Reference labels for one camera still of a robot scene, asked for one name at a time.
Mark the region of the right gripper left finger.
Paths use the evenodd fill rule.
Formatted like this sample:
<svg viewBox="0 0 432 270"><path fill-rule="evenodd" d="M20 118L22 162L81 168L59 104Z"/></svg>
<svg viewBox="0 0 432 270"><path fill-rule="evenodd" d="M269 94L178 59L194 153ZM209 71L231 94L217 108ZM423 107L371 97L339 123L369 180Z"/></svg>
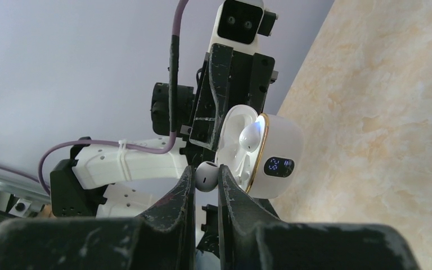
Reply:
<svg viewBox="0 0 432 270"><path fill-rule="evenodd" d="M15 218L0 224L0 269L194 269L195 180L188 166L128 218Z"/></svg>

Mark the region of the white earbud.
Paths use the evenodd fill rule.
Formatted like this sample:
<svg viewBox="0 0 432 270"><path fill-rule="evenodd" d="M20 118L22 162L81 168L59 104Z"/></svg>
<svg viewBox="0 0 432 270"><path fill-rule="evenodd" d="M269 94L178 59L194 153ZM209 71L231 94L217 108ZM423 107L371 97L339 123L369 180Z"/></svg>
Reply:
<svg viewBox="0 0 432 270"><path fill-rule="evenodd" d="M254 152L261 144L261 123L254 122L246 126L239 135L239 144L247 152Z"/></svg>
<svg viewBox="0 0 432 270"><path fill-rule="evenodd" d="M202 162L195 170L195 186L201 192L210 192L218 185L219 166L211 161Z"/></svg>

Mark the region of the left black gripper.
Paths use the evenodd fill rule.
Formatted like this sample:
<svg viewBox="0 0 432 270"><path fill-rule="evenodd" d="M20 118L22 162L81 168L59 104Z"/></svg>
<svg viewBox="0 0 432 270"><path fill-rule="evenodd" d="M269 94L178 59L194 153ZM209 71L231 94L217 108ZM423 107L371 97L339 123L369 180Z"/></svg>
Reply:
<svg viewBox="0 0 432 270"><path fill-rule="evenodd" d="M216 151L224 118L236 105L248 105L261 113L269 85L277 78L274 66L271 56L247 55L212 44L188 121L190 144Z"/></svg>

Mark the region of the white charging case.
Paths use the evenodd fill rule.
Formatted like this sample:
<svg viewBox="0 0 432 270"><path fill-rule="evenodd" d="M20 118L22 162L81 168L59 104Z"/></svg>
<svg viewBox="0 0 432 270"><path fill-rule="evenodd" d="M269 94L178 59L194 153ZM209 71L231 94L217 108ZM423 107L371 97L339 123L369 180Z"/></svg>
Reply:
<svg viewBox="0 0 432 270"><path fill-rule="evenodd" d="M254 122L261 123L262 141L254 152L247 152L239 144L239 135ZM237 105L224 119L215 162L228 166L249 196L274 199L294 180L303 148L303 132L294 121Z"/></svg>

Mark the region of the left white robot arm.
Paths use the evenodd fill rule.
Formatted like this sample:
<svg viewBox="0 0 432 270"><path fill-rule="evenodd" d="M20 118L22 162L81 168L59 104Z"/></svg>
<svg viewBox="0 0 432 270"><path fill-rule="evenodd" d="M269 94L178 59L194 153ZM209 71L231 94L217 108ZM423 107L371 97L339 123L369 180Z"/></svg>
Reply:
<svg viewBox="0 0 432 270"><path fill-rule="evenodd" d="M261 113L276 78L275 60L215 43L197 90L156 84L152 123L158 139L102 142L82 137L51 172L51 202L63 217L58 269L195 269L195 169L214 160L230 109ZM154 205L111 205L123 182L175 178Z"/></svg>

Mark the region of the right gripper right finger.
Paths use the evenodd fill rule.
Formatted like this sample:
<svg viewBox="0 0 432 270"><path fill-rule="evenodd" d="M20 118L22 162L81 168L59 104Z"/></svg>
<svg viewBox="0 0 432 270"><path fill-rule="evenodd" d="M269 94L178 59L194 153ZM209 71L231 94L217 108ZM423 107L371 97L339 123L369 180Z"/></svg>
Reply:
<svg viewBox="0 0 432 270"><path fill-rule="evenodd" d="M221 269L419 269L407 241L382 224L287 223L218 172Z"/></svg>

